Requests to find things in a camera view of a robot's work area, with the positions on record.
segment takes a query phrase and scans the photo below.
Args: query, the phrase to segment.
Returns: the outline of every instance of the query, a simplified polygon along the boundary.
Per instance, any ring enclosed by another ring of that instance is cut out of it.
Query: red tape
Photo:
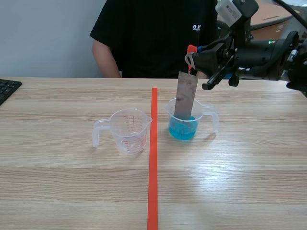
[[[152,89],[147,230],[158,230],[158,89]]]

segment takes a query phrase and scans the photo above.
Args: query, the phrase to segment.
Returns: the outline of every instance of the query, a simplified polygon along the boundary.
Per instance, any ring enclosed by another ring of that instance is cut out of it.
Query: blue liquid
[[[197,121],[184,122],[171,118],[169,121],[169,133],[179,140],[190,140],[194,137],[197,130]]]

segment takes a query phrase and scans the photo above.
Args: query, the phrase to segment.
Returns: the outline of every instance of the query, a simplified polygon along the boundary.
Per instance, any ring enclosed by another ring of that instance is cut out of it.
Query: plastic measuring cup
[[[212,106],[202,105],[194,100],[191,119],[181,120],[174,116],[176,99],[169,101],[165,109],[169,114],[169,132],[179,140],[190,140],[195,136],[198,124],[204,115],[212,116],[214,132],[219,129],[219,116]]]
[[[93,129],[93,146],[99,145],[100,132],[109,130],[118,149],[127,154],[136,154],[145,148],[147,127],[152,118],[138,109],[123,109],[109,119],[96,121]]]

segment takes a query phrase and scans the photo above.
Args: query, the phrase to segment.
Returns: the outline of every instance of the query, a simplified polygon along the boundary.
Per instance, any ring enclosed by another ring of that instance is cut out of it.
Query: keyboard
[[[0,105],[6,101],[20,86],[20,81],[0,79]]]

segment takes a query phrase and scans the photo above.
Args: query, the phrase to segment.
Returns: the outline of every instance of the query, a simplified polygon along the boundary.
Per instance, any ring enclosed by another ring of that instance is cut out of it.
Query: black t-shirt
[[[217,0],[107,0],[91,37],[112,50],[124,78],[177,78],[189,45],[217,38]]]

